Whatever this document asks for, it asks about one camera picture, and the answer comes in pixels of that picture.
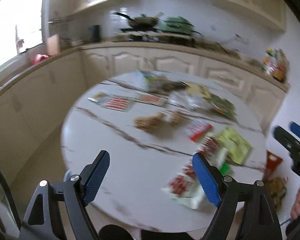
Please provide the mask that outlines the person right hand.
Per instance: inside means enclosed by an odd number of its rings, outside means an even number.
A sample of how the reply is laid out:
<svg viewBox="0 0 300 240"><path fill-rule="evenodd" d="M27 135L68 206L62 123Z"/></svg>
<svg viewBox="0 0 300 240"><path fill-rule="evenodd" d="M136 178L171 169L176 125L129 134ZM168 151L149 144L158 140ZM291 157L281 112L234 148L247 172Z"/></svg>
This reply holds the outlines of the person right hand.
<svg viewBox="0 0 300 240"><path fill-rule="evenodd" d="M296 194L295 202L290 211L292 220L296 220L300 216L300 188Z"/></svg>

